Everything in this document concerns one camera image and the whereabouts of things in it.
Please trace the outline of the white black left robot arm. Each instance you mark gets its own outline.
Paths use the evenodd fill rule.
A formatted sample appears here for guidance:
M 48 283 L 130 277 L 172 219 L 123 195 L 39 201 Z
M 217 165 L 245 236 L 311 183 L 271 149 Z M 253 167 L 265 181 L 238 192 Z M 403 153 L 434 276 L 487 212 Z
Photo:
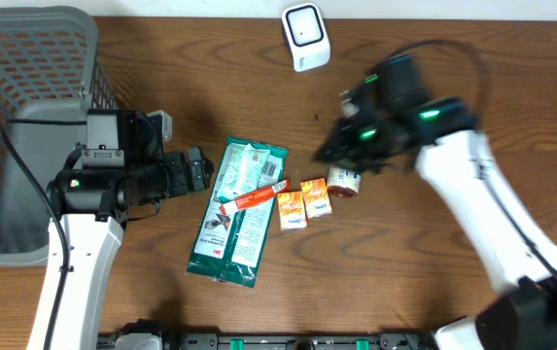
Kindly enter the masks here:
M 45 193 L 49 251 L 28 346 L 94 349 L 107 280 L 133 208 L 209 187 L 212 162 L 197 148 L 166 152 L 172 119 L 163 111 L 91 109 L 87 138 Z

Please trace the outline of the orange white small packet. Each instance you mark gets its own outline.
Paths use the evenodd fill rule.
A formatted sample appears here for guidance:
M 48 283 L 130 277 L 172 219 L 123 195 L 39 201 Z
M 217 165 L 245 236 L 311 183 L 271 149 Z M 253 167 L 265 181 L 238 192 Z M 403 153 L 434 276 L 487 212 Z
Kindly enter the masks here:
M 307 218 L 302 192 L 278 193 L 277 201 L 279 205 L 280 228 L 282 230 L 307 227 Z

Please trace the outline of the green 3M product pouch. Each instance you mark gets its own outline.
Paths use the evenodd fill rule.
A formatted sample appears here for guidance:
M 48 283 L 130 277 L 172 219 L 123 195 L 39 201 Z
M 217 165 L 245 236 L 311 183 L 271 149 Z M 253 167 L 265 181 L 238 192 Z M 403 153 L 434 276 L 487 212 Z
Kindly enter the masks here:
M 228 138 L 186 273 L 252 288 L 256 284 L 276 199 L 271 197 L 248 210 L 227 215 L 221 210 L 223 202 L 219 197 L 232 151 L 247 145 L 268 152 L 260 173 L 260 187 L 271 187 L 283 180 L 285 160 L 289 154 L 287 149 Z

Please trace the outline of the light green wipes pack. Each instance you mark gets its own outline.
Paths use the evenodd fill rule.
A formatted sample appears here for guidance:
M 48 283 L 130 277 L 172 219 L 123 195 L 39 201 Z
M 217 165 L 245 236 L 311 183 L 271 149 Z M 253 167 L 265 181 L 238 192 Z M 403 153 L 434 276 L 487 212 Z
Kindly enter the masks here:
M 221 203 L 258 188 L 261 171 L 264 168 L 270 151 L 258 149 L 252 144 L 231 144 L 226 159 L 226 169 L 219 176 L 216 196 Z

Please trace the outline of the green lid white jar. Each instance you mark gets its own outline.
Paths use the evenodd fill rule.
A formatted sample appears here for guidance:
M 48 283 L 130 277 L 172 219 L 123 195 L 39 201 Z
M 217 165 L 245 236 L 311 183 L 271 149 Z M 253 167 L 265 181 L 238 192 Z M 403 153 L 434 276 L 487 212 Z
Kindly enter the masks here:
M 336 166 L 329 168 L 327 190 L 339 197 L 353 197 L 360 192 L 362 175 Z

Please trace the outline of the red Nescafe stick box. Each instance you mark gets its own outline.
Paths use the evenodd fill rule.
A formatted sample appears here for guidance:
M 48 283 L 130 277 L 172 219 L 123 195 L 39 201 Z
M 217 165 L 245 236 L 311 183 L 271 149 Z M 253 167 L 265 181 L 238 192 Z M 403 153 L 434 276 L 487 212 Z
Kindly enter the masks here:
M 223 215 L 232 215 L 250 208 L 259 206 L 274 198 L 278 193 L 283 193 L 290 188 L 290 180 L 285 179 L 274 185 L 267 186 L 245 193 L 234 200 L 222 204 L 220 211 Z

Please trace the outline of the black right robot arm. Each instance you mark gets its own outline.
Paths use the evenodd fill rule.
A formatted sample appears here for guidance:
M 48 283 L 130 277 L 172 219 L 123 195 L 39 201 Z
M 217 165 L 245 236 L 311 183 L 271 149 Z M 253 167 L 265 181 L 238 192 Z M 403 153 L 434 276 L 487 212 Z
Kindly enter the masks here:
M 413 154 L 480 257 L 496 300 L 438 328 L 440 349 L 557 349 L 557 245 L 498 166 L 478 115 L 457 96 L 433 98 L 410 55 L 374 67 L 341 96 L 341 115 L 315 154 L 357 173 Z

